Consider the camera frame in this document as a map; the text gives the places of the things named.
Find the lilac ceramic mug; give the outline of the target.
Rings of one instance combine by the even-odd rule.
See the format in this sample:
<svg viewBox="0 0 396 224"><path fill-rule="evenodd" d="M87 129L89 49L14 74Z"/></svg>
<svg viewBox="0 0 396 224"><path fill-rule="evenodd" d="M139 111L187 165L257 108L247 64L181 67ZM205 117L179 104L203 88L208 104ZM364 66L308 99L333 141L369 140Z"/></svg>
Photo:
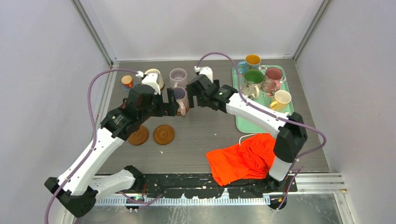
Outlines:
<svg viewBox="0 0 396 224"><path fill-rule="evenodd" d="M170 86L171 88L182 87L185 90L189 84L187 72L181 68L175 68L170 72Z"/></svg>

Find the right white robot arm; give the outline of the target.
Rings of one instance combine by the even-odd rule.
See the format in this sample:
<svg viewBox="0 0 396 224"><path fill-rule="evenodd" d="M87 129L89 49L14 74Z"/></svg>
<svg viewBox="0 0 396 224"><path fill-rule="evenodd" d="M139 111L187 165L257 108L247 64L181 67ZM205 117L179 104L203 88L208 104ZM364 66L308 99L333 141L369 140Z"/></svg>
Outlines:
<svg viewBox="0 0 396 224"><path fill-rule="evenodd" d="M206 75L195 76L187 85L187 93L192 103L242 117L275 138L275 160L269 169L267 186L273 191L285 186L285 177L308 138L300 114L286 115L269 109L229 85L220 86L218 80L211 81Z"/></svg>

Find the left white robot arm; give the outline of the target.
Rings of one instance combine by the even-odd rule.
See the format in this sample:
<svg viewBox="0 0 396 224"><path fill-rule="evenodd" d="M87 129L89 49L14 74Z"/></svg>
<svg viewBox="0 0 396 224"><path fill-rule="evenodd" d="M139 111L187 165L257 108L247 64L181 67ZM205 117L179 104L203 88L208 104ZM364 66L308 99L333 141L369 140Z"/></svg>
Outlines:
<svg viewBox="0 0 396 224"><path fill-rule="evenodd" d="M118 191L137 193L144 186L144 175L132 165L95 182L93 177L108 157L150 117L176 116L179 104L174 90L167 88L168 102L147 84L129 91L123 103L110 110L93 135L92 142L58 178L50 177L45 187L76 218L86 215L98 200Z"/></svg>

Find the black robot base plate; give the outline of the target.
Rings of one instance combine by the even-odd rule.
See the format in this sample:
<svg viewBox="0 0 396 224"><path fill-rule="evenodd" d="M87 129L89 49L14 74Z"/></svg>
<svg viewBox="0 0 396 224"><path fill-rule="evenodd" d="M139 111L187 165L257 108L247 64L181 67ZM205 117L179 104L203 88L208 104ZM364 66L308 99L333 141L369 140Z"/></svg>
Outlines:
<svg viewBox="0 0 396 224"><path fill-rule="evenodd" d="M264 193L283 195L288 189L292 176L289 175L278 185L267 179L240 179L225 186L220 186L209 173L184 173L184 174L144 174L144 182L139 189L123 190L123 193L137 193L139 195L155 198L199 199L219 198L226 193L231 199L260 198Z"/></svg>

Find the cream white mug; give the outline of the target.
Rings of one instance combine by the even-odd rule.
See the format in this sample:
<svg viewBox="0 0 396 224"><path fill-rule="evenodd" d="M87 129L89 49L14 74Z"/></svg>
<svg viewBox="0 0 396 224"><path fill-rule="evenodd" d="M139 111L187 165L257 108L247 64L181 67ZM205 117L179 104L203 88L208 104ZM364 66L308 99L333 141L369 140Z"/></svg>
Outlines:
<svg viewBox="0 0 396 224"><path fill-rule="evenodd" d="M161 88L161 85L164 84L163 77L158 69L149 69L145 71L144 75L146 77L150 76L152 79L155 78L156 83L159 85L159 89Z"/></svg>

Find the green inside mug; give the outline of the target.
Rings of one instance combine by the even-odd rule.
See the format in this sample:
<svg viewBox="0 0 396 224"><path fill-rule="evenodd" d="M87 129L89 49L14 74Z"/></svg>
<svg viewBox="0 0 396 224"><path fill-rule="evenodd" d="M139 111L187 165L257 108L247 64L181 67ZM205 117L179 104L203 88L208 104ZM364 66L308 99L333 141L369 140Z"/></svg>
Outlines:
<svg viewBox="0 0 396 224"><path fill-rule="evenodd" d="M248 70L243 75L242 93L250 99L258 99L264 75L259 70Z"/></svg>

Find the small tan cup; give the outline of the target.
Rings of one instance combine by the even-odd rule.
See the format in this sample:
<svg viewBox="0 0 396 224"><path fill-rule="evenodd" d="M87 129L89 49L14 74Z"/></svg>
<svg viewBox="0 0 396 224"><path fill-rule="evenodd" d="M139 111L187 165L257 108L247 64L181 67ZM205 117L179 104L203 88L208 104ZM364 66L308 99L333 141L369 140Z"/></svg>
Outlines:
<svg viewBox="0 0 396 224"><path fill-rule="evenodd" d="M123 87L131 89L134 85L133 77L131 75L125 75L121 79Z"/></svg>

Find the pink mug purple inside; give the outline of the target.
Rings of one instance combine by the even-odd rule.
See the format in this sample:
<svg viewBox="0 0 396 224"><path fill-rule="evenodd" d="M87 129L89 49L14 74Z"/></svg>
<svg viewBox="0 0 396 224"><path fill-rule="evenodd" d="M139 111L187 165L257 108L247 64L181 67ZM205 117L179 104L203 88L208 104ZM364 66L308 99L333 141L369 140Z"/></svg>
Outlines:
<svg viewBox="0 0 396 224"><path fill-rule="evenodd" d="M174 89L174 94L175 94L175 98L176 98L177 102L179 104L184 103L185 105L189 106L187 91L182 87L175 87L173 89Z"/></svg>

